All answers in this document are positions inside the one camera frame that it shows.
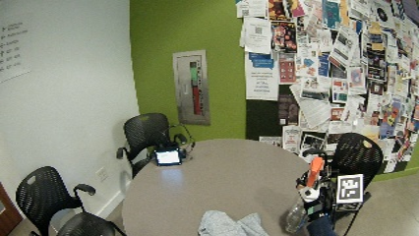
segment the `round table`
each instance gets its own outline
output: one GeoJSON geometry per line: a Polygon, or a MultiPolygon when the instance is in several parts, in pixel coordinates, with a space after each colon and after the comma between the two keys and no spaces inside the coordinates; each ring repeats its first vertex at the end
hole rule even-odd
{"type": "Polygon", "coordinates": [[[269,235],[289,235],[305,161],[281,147],[234,139],[197,142],[192,156],[179,166],[151,162],[136,175],[123,207],[127,234],[198,235],[205,212],[220,210],[233,220],[257,212],[269,235]]]}

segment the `wall outlet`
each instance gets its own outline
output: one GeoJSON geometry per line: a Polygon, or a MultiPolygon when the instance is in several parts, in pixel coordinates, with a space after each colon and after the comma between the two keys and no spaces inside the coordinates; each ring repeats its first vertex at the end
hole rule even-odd
{"type": "Polygon", "coordinates": [[[105,167],[100,168],[99,171],[96,171],[96,175],[100,178],[100,181],[104,182],[108,179],[108,171],[105,167]]]}

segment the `orange object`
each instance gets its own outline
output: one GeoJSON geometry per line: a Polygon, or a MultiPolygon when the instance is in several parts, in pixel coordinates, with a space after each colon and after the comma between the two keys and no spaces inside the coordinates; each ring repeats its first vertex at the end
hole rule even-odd
{"type": "Polygon", "coordinates": [[[322,157],[317,156],[313,158],[312,163],[310,163],[309,178],[306,180],[306,187],[310,187],[310,188],[313,187],[320,171],[324,169],[324,164],[325,164],[325,160],[322,157]]]}

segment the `paper sheet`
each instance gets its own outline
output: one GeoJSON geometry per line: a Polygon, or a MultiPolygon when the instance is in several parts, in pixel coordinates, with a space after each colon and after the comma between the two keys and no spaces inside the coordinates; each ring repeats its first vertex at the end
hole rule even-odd
{"type": "Polygon", "coordinates": [[[309,127],[312,128],[321,125],[330,118],[330,103],[321,100],[300,98],[300,85],[292,85],[290,90],[298,102],[309,127]]]}
{"type": "Polygon", "coordinates": [[[306,163],[312,163],[314,155],[304,156],[302,153],[310,148],[322,149],[324,142],[325,140],[316,136],[312,135],[304,136],[298,156],[304,159],[306,163]]]}
{"type": "Polygon", "coordinates": [[[347,79],[332,78],[333,80],[333,102],[346,103],[349,99],[347,79]]]}
{"type": "Polygon", "coordinates": [[[330,121],[329,134],[345,134],[353,132],[353,124],[345,121],[330,121]]]}
{"type": "Polygon", "coordinates": [[[245,18],[245,51],[272,53],[272,24],[260,18],[245,18]]]}
{"type": "Polygon", "coordinates": [[[278,100],[278,62],[270,57],[245,53],[246,99],[278,100]]]}
{"type": "Polygon", "coordinates": [[[300,126],[284,127],[284,149],[298,153],[300,151],[301,128],[300,126]]]}
{"type": "Polygon", "coordinates": [[[301,130],[304,132],[318,132],[318,133],[328,133],[328,129],[329,129],[329,121],[326,121],[324,124],[321,124],[320,126],[316,127],[309,127],[309,124],[306,122],[306,119],[304,117],[302,112],[300,111],[300,115],[298,115],[298,125],[301,127],[301,130]]]}
{"type": "Polygon", "coordinates": [[[296,23],[272,22],[274,50],[285,53],[297,52],[296,23]]]}
{"type": "Polygon", "coordinates": [[[298,125],[300,107],[292,94],[278,96],[278,119],[280,125],[298,125]]]}
{"type": "Polygon", "coordinates": [[[301,98],[329,102],[330,85],[329,77],[304,77],[301,79],[301,98]]]}
{"type": "Polygon", "coordinates": [[[280,84],[293,85],[298,84],[296,76],[296,59],[293,54],[281,53],[280,54],[280,84]]]}
{"type": "Polygon", "coordinates": [[[324,7],[324,27],[337,30],[341,27],[341,10],[339,3],[322,0],[324,7]]]}
{"type": "Polygon", "coordinates": [[[269,136],[261,136],[260,142],[280,147],[284,142],[284,138],[280,136],[269,137],[269,136]]]}
{"type": "Polygon", "coordinates": [[[370,17],[370,1],[351,0],[351,11],[359,12],[366,18],[370,17]]]}
{"type": "Polygon", "coordinates": [[[337,66],[346,68],[350,66],[355,47],[359,46],[357,32],[346,27],[339,27],[338,37],[330,52],[329,61],[337,66]]]}
{"type": "Polygon", "coordinates": [[[238,0],[236,1],[237,18],[266,17],[268,2],[265,0],[238,0]]]}
{"type": "Polygon", "coordinates": [[[310,37],[316,37],[317,30],[322,30],[322,6],[321,3],[314,1],[310,14],[308,15],[306,33],[310,37]]]}
{"type": "Polygon", "coordinates": [[[375,13],[381,26],[385,28],[393,29],[394,21],[393,21],[393,12],[391,12],[390,4],[382,0],[375,0],[373,2],[371,9],[375,13]]]}
{"type": "Polygon", "coordinates": [[[318,75],[318,43],[305,43],[298,46],[296,58],[296,74],[301,77],[318,75]]]}
{"type": "Polygon", "coordinates": [[[342,121],[349,123],[354,123],[358,118],[363,117],[365,113],[365,101],[366,99],[359,95],[350,95],[349,100],[346,102],[343,114],[342,114],[342,121]]]}
{"type": "Polygon", "coordinates": [[[322,53],[318,56],[318,76],[329,77],[330,63],[329,63],[329,53],[322,53]]]}
{"type": "Polygon", "coordinates": [[[321,52],[330,52],[333,48],[332,32],[330,29],[318,29],[317,38],[321,52]]]}
{"type": "Polygon", "coordinates": [[[285,21],[289,18],[284,0],[269,0],[269,17],[272,21],[285,21]]]}
{"type": "Polygon", "coordinates": [[[362,67],[350,67],[347,69],[349,76],[349,95],[366,94],[366,77],[362,67]]]}

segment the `chair armrest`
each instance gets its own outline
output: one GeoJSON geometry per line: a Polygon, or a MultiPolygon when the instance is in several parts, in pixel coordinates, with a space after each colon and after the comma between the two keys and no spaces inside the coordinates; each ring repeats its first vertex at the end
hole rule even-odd
{"type": "Polygon", "coordinates": [[[125,151],[125,154],[128,155],[128,150],[125,147],[120,147],[119,150],[117,150],[117,159],[123,159],[124,158],[124,151],[125,151]]]}
{"type": "Polygon", "coordinates": [[[77,190],[81,190],[83,192],[89,193],[91,196],[96,194],[96,189],[91,185],[87,185],[87,184],[79,184],[73,189],[75,193],[77,190]]]}
{"type": "Polygon", "coordinates": [[[184,134],[177,134],[177,135],[175,136],[175,143],[177,143],[177,142],[176,142],[177,140],[180,140],[181,145],[184,145],[184,144],[187,143],[187,141],[188,141],[188,139],[187,139],[187,137],[185,137],[184,134]]]}

